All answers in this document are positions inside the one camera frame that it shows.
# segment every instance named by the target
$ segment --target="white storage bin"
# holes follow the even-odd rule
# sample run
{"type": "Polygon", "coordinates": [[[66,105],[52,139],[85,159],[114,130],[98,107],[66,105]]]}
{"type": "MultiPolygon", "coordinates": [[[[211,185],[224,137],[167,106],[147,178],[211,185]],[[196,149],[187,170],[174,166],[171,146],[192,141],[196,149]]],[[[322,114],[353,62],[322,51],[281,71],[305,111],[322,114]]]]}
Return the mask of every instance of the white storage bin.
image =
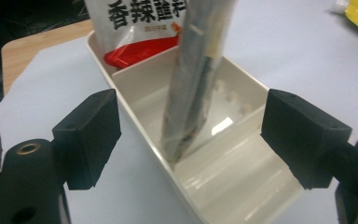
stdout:
{"type": "Polygon", "coordinates": [[[88,45],[179,197],[201,222],[270,222],[303,192],[260,136],[268,89],[234,63],[223,58],[207,123],[172,169],[159,139],[177,49],[116,71],[103,62],[94,33],[88,45]]]}

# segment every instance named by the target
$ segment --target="food packet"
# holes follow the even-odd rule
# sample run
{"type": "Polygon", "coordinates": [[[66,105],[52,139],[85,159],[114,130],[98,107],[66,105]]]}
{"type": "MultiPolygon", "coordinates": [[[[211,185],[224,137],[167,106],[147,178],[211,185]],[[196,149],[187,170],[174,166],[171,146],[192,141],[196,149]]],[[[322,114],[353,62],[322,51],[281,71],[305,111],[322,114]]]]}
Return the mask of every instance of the food packet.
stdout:
{"type": "Polygon", "coordinates": [[[104,60],[125,68],[178,43],[186,0],[86,0],[104,60]]]}
{"type": "Polygon", "coordinates": [[[161,144],[170,164],[181,159],[207,119],[235,2],[189,1],[163,118],[161,144]]]}

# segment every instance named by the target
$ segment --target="brass screw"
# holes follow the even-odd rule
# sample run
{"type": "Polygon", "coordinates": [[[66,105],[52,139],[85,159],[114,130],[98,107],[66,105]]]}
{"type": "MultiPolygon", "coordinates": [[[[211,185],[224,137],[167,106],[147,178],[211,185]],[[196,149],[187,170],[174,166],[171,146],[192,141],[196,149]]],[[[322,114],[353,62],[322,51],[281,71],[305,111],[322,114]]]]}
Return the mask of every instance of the brass screw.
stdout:
{"type": "Polygon", "coordinates": [[[31,153],[36,152],[40,148],[40,144],[38,143],[28,143],[19,149],[17,149],[17,154],[21,156],[25,156],[31,153]]]}

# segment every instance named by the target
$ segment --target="white tabletop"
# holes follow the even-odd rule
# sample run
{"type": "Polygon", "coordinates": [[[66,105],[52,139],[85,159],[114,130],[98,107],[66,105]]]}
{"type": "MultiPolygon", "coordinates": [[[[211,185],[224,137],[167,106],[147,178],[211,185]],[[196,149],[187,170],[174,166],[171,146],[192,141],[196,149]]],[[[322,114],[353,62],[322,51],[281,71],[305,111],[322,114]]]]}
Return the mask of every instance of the white tabletop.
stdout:
{"type": "MultiPolygon", "coordinates": [[[[358,28],[330,1],[239,0],[225,55],[269,88],[290,91],[358,139],[358,28]]],[[[109,88],[80,38],[40,51],[0,104],[2,147],[45,138],[90,94],[109,88]]],[[[95,189],[67,191],[73,223],[193,223],[120,108],[123,135],[95,189]]],[[[337,223],[334,190],[306,192],[274,223],[337,223]]]]}

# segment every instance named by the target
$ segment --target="black printed characters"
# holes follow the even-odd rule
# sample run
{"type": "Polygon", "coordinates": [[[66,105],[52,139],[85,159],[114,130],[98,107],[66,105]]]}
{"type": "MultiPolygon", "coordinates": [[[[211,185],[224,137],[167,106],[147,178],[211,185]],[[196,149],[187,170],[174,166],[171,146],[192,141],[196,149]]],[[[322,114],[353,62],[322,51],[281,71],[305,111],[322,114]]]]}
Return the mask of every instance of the black printed characters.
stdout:
{"type": "Polygon", "coordinates": [[[133,23],[138,21],[166,21],[172,19],[173,15],[180,18],[181,11],[186,9],[186,0],[131,0],[130,9],[122,0],[109,4],[109,20],[113,22],[115,30],[127,26],[127,18],[131,16],[133,23]]]}

